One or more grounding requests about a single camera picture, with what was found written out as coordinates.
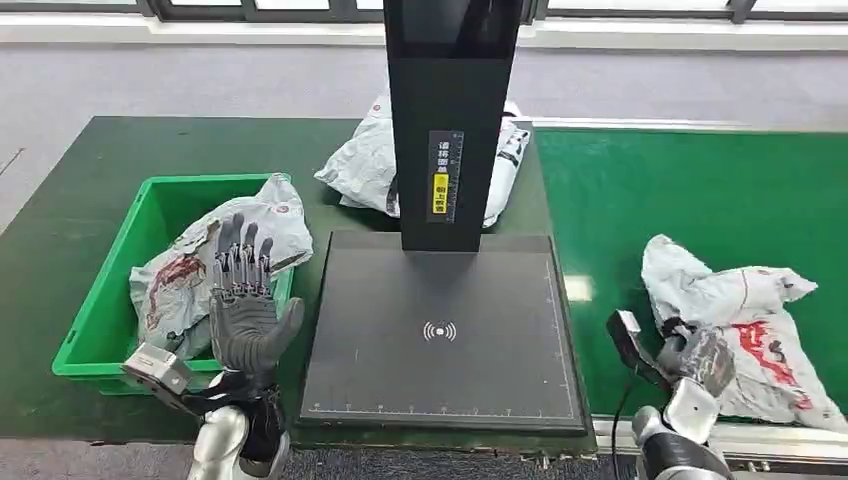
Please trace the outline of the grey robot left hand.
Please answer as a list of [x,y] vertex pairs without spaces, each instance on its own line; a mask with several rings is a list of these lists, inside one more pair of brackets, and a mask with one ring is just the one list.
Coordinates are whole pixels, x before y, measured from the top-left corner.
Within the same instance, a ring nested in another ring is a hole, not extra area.
[[302,299],[278,307],[273,298],[271,249],[256,244],[259,226],[241,213],[223,222],[214,255],[210,299],[211,344],[227,370],[273,374],[299,333],[305,317]]

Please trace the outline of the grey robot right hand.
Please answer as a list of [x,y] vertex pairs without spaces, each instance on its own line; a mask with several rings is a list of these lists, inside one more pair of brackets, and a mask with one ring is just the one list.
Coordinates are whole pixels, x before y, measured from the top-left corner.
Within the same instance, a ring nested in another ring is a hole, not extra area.
[[665,320],[660,333],[664,338],[657,356],[661,371],[672,380],[690,378],[719,398],[736,374],[734,354],[722,334],[680,317]]

